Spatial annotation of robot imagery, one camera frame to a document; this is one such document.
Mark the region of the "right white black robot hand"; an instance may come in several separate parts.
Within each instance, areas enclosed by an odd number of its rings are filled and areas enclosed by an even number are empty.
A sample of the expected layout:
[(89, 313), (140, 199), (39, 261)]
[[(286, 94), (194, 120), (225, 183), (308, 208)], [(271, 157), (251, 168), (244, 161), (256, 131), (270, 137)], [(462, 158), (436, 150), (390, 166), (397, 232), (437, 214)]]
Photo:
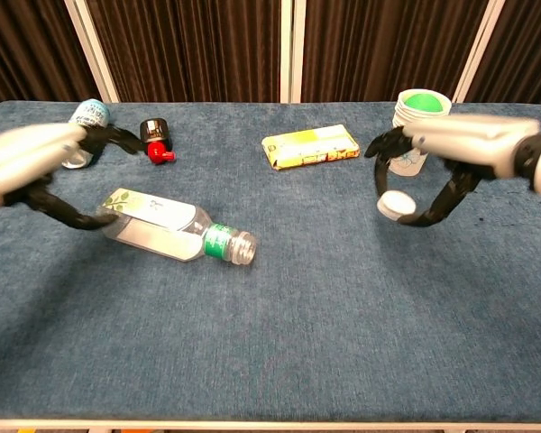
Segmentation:
[[(414, 150), (442, 159), (451, 172), (451, 179), (421, 213), (411, 196), (388, 189), (391, 161)], [(540, 123), (497, 115), (427, 118), (377, 136), (365, 156), (375, 160), (377, 209), (401, 225), (428, 227), (446, 219), (483, 180), (522, 178), (535, 187), (541, 157)]]

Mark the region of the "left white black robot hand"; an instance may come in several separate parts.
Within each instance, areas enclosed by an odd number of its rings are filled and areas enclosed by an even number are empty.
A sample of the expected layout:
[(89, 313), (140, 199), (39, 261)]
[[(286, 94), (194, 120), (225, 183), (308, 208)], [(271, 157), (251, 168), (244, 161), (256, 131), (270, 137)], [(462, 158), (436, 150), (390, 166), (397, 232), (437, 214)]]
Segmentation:
[(113, 224), (116, 215), (84, 215), (48, 190), (63, 161), (78, 150), (99, 154), (109, 143), (129, 154), (146, 149), (136, 135), (113, 124), (31, 124), (0, 133), (0, 207), (24, 203), (78, 230)]

